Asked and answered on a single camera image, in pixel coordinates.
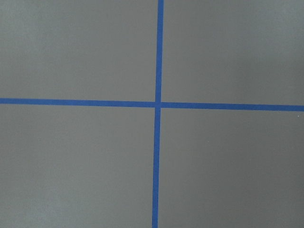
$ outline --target vertical blue line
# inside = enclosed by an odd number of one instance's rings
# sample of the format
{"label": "vertical blue line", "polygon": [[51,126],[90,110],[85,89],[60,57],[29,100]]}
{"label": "vertical blue line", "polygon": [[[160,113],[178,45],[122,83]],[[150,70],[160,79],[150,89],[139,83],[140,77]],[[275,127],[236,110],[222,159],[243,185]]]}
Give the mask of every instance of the vertical blue line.
{"label": "vertical blue line", "polygon": [[158,227],[158,193],[160,170],[160,135],[161,135],[161,101],[162,101],[162,28],[164,0],[158,0],[157,10],[157,44],[156,44],[156,84],[155,84],[155,118],[154,118],[154,155],[153,155],[153,191],[152,191],[152,228]]}

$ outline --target blue tape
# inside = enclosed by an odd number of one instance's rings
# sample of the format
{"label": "blue tape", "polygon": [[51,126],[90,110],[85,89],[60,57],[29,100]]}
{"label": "blue tape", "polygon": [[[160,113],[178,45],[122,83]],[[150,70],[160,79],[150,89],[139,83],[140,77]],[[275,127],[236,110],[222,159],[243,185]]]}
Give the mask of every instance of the blue tape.
{"label": "blue tape", "polygon": [[259,111],[294,111],[304,112],[304,105],[275,105],[275,104],[214,104],[214,103],[180,103],[162,102],[162,108],[190,109],[228,109],[228,110],[259,110]]}
{"label": "blue tape", "polygon": [[74,105],[74,106],[143,107],[143,108],[155,107],[155,102],[144,102],[144,101],[54,100],[54,99],[23,99],[23,98],[0,98],[0,104]]}
{"label": "blue tape", "polygon": [[156,44],[156,82],[155,82],[155,117],[154,117],[154,153],[153,153],[153,190],[152,190],[152,228],[158,227],[158,195],[160,170],[160,135],[162,101],[162,32],[164,0],[158,0],[157,9],[157,44]]}

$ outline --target gray background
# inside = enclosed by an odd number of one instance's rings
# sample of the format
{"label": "gray background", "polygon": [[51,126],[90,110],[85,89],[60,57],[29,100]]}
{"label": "gray background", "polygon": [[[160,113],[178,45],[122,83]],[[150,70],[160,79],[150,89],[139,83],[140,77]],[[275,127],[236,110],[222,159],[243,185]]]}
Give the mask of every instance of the gray background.
{"label": "gray background", "polygon": [[[304,105],[302,0],[165,0],[162,101]],[[156,0],[0,0],[0,97],[153,101]],[[303,113],[163,109],[160,228],[302,228]],[[1,228],[149,228],[152,108],[0,105]]]}

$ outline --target gray panel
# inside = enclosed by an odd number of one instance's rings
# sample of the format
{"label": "gray panel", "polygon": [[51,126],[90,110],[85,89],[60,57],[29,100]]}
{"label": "gray panel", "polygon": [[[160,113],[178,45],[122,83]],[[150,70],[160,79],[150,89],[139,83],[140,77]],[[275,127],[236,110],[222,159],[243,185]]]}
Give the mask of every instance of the gray panel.
{"label": "gray panel", "polygon": [[159,227],[303,227],[303,119],[164,109]]}
{"label": "gray panel", "polygon": [[153,115],[1,105],[0,227],[150,227]]}
{"label": "gray panel", "polygon": [[157,1],[0,0],[0,97],[153,101]]}
{"label": "gray panel", "polygon": [[163,101],[304,105],[303,0],[166,0]]}

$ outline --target gray square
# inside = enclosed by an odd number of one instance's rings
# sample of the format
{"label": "gray square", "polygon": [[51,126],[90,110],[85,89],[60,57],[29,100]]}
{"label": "gray square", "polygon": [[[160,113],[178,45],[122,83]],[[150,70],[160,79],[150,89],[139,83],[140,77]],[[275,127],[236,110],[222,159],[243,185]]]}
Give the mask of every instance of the gray square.
{"label": "gray square", "polygon": [[153,115],[1,105],[0,227],[150,227]]}
{"label": "gray square", "polygon": [[1,0],[0,97],[153,101],[157,1]]}
{"label": "gray square", "polygon": [[162,111],[159,228],[301,228],[304,114]]}
{"label": "gray square", "polygon": [[304,105],[303,0],[166,0],[162,99]]}

